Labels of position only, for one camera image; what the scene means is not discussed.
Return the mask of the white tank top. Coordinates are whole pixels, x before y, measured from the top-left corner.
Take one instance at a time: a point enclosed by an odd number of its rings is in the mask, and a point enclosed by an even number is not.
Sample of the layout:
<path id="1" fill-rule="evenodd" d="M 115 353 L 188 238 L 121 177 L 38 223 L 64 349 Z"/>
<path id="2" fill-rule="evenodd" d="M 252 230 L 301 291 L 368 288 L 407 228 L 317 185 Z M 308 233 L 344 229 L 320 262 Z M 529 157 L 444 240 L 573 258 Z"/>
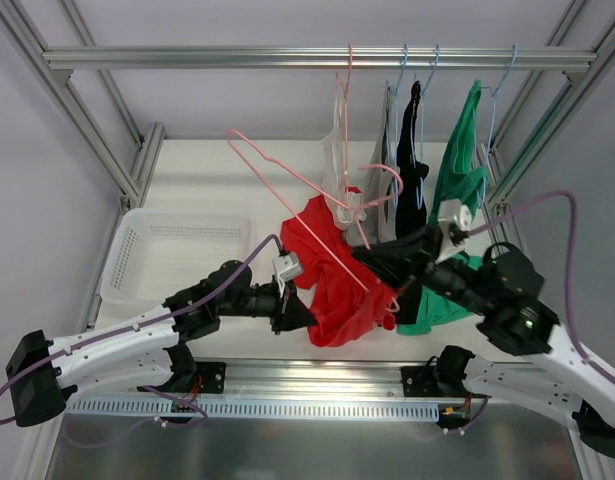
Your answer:
<path id="1" fill-rule="evenodd" d="M 336 90 L 332 129 L 322 140 L 324 149 L 324 173 L 321 189 L 327 208 L 332 214 L 334 225 L 346 231 L 366 215 L 358 213 L 363 203 L 363 194 L 349 182 L 348 143 L 345 137 L 347 106 L 342 88 Z"/>

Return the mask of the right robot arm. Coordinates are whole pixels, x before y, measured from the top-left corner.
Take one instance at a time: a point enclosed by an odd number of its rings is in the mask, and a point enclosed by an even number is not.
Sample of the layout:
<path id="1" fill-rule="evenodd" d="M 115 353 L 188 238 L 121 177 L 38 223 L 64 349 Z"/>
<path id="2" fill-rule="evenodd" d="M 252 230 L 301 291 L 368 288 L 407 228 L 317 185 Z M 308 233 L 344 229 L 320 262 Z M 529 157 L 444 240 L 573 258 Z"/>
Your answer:
<path id="1" fill-rule="evenodd" d="M 615 459 L 615 384 L 584 358 L 558 315 L 542 303 L 544 279 L 515 246 L 485 254 L 472 270 L 456 259 L 469 235 L 456 225 L 425 227 L 403 239 L 353 248 L 355 260 L 397 293 L 425 287 L 481 317 L 477 330 L 498 350 L 547 373 L 533 378 L 497 367 L 456 345 L 433 369 L 435 388 L 448 397 L 493 397 L 550 418 L 584 445 Z"/>

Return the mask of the red tank top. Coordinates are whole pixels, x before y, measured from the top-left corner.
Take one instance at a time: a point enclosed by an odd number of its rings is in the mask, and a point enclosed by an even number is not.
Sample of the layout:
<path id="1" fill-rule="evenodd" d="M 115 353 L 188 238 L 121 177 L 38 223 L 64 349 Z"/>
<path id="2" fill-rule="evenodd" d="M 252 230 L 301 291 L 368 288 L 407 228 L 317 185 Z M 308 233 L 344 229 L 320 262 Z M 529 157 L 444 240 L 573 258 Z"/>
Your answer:
<path id="1" fill-rule="evenodd" d="M 310 311 L 317 324 L 308 329 L 313 345 L 341 347 L 376 327 L 395 328 L 393 290 L 352 258 L 323 196 L 311 198 L 298 216 L 284 221 L 280 238 L 303 267 L 296 286 L 314 291 Z"/>

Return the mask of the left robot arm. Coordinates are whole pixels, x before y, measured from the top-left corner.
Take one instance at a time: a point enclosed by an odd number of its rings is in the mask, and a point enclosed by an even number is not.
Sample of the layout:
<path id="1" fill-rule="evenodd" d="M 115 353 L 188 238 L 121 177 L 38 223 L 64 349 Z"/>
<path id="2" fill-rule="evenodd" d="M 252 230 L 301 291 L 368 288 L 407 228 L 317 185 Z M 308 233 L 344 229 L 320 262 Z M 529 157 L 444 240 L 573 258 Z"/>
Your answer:
<path id="1" fill-rule="evenodd" d="M 54 339 L 41 330 L 26 334 L 6 366 L 14 423 L 42 424 L 107 391 L 186 390 L 197 372 L 189 342 L 217 332 L 224 317 L 266 318 L 276 335 L 315 325 L 297 293 L 297 257 L 276 258 L 273 270 L 270 282 L 255 284 L 248 265 L 228 261 L 115 327 Z"/>

